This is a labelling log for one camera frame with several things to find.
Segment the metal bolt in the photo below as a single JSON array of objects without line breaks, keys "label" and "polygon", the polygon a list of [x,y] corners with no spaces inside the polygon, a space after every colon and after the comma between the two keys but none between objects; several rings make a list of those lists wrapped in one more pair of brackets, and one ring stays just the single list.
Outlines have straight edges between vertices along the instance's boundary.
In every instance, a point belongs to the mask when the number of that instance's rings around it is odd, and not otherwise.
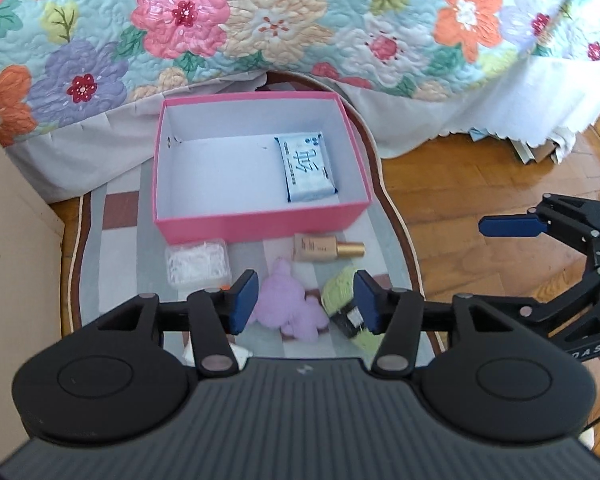
[{"label": "metal bolt", "polygon": [[202,359],[202,367],[210,372],[225,372],[234,362],[226,355],[212,354]]},{"label": "metal bolt", "polygon": [[400,372],[409,367],[409,361],[401,355],[388,354],[378,358],[378,366],[387,372]]}]

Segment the floral quilt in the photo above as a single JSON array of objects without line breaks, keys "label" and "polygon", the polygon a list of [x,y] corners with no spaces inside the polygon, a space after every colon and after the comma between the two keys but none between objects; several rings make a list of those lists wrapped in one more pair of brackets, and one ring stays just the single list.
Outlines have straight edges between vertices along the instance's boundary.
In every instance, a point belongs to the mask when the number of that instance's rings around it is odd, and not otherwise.
[{"label": "floral quilt", "polygon": [[600,0],[0,0],[0,142],[284,69],[421,100],[524,56],[600,60]]}]

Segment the striped rug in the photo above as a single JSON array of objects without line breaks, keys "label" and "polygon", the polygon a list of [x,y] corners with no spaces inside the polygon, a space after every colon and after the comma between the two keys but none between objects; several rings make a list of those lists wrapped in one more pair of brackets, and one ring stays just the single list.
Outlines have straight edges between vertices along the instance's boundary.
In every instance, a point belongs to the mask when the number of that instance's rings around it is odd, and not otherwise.
[{"label": "striped rug", "polygon": [[[313,80],[289,74],[269,75],[263,89],[326,89]],[[368,270],[382,286],[422,290],[413,246],[398,211],[382,182],[382,168],[375,143],[362,119],[346,104],[347,114],[358,131],[358,142],[366,154],[366,169],[375,198],[368,210],[339,240],[364,242],[366,254],[355,265]],[[155,292],[161,301],[186,298],[188,290],[176,290],[167,282],[166,243],[152,221],[151,193],[153,159],[95,189],[82,201],[77,251],[70,276],[70,309],[74,330],[141,292]],[[231,244],[228,247],[234,279],[245,269],[254,269],[260,280],[273,261],[292,254],[291,238]],[[326,264],[293,263],[293,274],[310,294],[319,297],[324,283],[351,260]],[[184,362],[187,336],[165,334],[164,347]],[[418,364],[428,363],[440,351],[435,334],[422,334]],[[285,358],[329,358],[365,355],[336,328],[330,326],[315,343],[283,336],[278,331],[253,324],[236,337],[238,345],[255,356]]]}]

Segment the white cloth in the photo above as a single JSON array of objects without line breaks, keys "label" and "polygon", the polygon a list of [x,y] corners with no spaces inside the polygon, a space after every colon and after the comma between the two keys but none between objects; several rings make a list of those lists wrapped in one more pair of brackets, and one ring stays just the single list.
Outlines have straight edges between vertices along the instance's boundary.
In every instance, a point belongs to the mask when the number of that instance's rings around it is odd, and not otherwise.
[{"label": "white cloth", "polygon": [[580,434],[578,437],[580,443],[588,449],[593,449],[596,445],[596,433],[593,428],[589,428],[587,431]]},{"label": "white cloth", "polygon": [[[253,352],[234,343],[229,343],[229,345],[231,346],[231,350],[234,352],[235,360],[238,363],[238,368],[242,370],[244,368],[244,365],[247,364],[247,359],[249,357],[253,357]],[[196,365],[196,360],[193,357],[193,347],[191,346],[191,339],[187,341],[187,346],[184,349],[184,354],[182,355],[182,357],[186,361],[187,366]]]},{"label": "white cloth", "polygon": [[17,142],[6,151],[45,201],[59,202],[102,186],[154,156],[165,97],[248,92],[265,82],[262,72],[247,72],[170,90]]},{"label": "white cloth", "polygon": [[470,128],[535,147],[560,144],[560,160],[600,114],[600,61],[531,56],[501,78],[442,102],[404,99],[337,83],[365,118],[382,158]]}]

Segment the purple flower pattern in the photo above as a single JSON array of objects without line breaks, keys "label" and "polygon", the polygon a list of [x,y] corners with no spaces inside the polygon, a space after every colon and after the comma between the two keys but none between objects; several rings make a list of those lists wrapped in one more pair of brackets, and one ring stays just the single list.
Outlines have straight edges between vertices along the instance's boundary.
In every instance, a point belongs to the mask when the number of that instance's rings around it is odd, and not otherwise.
[{"label": "purple flower pattern", "polygon": [[120,80],[128,62],[114,62],[117,43],[101,49],[86,40],[71,40],[50,54],[45,78],[29,92],[28,104],[39,123],[58,123],[58,127],[112,110],[126,100],[126,87]]},{"label": "purple flower pattern", "polygon": [[530,48],[556,15],[555,0],[513,0],[515,5],[500,9],[500,34],[522,48]]}]

